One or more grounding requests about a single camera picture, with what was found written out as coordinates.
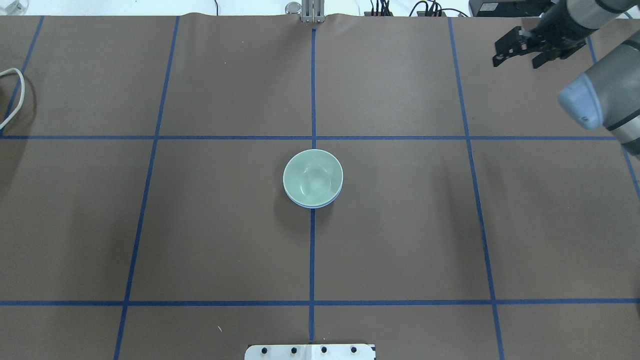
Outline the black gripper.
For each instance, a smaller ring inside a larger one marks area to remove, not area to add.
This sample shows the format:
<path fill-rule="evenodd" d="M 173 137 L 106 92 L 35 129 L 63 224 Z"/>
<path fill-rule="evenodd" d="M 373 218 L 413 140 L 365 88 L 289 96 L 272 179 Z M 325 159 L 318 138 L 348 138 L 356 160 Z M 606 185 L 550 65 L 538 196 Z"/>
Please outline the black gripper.
<path fill-rule="evenodd" d="M 586 27 L 570 17 L 525 18 L 522 27 L 514 27 L 494 43 L 494 68 L 507 59 L 539 53 L 532 59 L 532 68 L 570 56 L 586 44 Z"/>

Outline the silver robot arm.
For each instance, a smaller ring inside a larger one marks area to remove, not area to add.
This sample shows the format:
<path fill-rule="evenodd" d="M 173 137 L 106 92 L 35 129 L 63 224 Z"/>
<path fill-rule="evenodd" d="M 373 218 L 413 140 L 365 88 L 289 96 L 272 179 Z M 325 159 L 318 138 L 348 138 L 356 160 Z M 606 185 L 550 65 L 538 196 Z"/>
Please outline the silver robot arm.
<path fill-rule="evenodd" d="M 517 26 L 499 38 L 493 66 L 530 53 L 535 53 L 535 69 L 565 60 L 585 46 L 590 35 L 638 5 L 637 0 L 560 0 L 537 27 Z M 558 93 L 562 109 L 578 125 L 605 128 L 634 158 L 640 153 L 639 36 L 633 33 Z"/>

